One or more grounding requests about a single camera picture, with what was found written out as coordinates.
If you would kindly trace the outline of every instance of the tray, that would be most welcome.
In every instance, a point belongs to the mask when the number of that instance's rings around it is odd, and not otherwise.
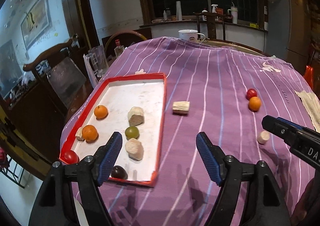
[[[138,74],[105,80],[71,129],[62,146],[59,159],[67,164],[64,153],[70,149],[77,153],[80,160],[87,155],[93,155],[99,146],[107,143],[114,131],[118,131],[122,135],[123,145],[115,165],[120,165],[126,170],[128,179],[109,177],[108,181],[154,186],[159,170],[165,99],[164,73]],[[94,116],[93,111],[98,105],[108,108],[109,114],[103,120],[97,120]],[[137,126],[140,132],[138,139],[144,148],[143,159],[140,161],[129,158],[124,147],[127,142],[124,131],[129,126],[128,112],[133,106],[141,107],[145,118],[144,124]],[[94,143],[78,141],[75,137],[78,128],[87,124],[94,125],[98,131],[99,137]]]

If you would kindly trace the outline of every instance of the beige cloth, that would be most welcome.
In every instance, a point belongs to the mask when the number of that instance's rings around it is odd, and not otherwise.
[[[320,103],[318,97],[313,92],[294,92],[302,100],[302,103],[311,118],[312,124],[315,127],[316,132],[320,132]]]

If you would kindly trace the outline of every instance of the purple tablecloth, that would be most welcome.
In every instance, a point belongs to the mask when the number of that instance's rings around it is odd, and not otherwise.
[[[281,72],[263,70],[263,62]],[[109,183],[100,187],[116,225],[204,225],[219,188],[210,181],[196,150],[195,138],[200,131],[242,162],[265,160],[285,194],[289,212],[293,211],[313,178],[314,169],[290,154],[278,137],[272,136],[266,145],[259,145],[256,140],[266,114],[313,128],[294,93],[309,92],[310,88],[291,64],[230,48],[162,37],[126,49],[103,80],[132,75],[142,68],[148,73],[163,72],[168,78],[160,172],[153,189]],[[249,88],[255,88],[262,100],[257,113],[248,109],[245,94]],[[190,101],[189,115],[172,115],[174,101]],[[64,128],[61,144],[84,106]],[[73,184],[73,190],[80,201],[77,184]],[[239,223],[244,194],[242,187],[232,225]]]

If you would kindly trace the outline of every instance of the window sill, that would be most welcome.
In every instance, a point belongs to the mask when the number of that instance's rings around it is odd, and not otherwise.
[[[180,20],[180,21],[166,21],[166,22],[159,22],[159,23],[151,23],[151,24],[142,25],[142,26],[140,26],[140,28],[146,28],[146,27],[152,27],[152,26],[164,25],[164,24],[188,23],[188,22],[196,23],[196,20]],[[242,28],[249,28],[249,29],[254,29],[254,30],[258,30],[258,31],[262,31],[262,32],[268,33],[267,30],[264,30],[264,29],[261,29],[261,28],[250,27],[250,26],[243,25],[243,24],[234,24],[234,23],[225,22],[225,25],[227,25],[227,26],[228,25],[237,26],[237,27],[242,27]]]

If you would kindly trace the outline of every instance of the blue gripper pad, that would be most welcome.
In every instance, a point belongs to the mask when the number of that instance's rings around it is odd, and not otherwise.
[[[94,155],[96,161],[93,173],[96,173],[98,186],[101,186],[103,182],[108,180],[121,148],[122,136],[119,132],[114,132],[107,144],[100,146],[96,151]]]
[[[282,122],[285,122],[285,123],[287,123],[287,124],[289,124],[289,125],[292,125],[292,126],[296,127],[297,129],[303,130],[303,128],[302,128],[300,125],[295,124],[295,123],[293,123],[293,122],[291,122],[291,121],[288,121],[288,120],[283,119],[283,118],[280,118],[280,117],[278,117],[277,119],[280,120],[280,121],[282,121]]]
[[[225,154],[219,146],[214,146],[211,143],[204,132],[200,132],[196,136],[196,147],[211,181],[221,186],[227,174],[223,161]]]

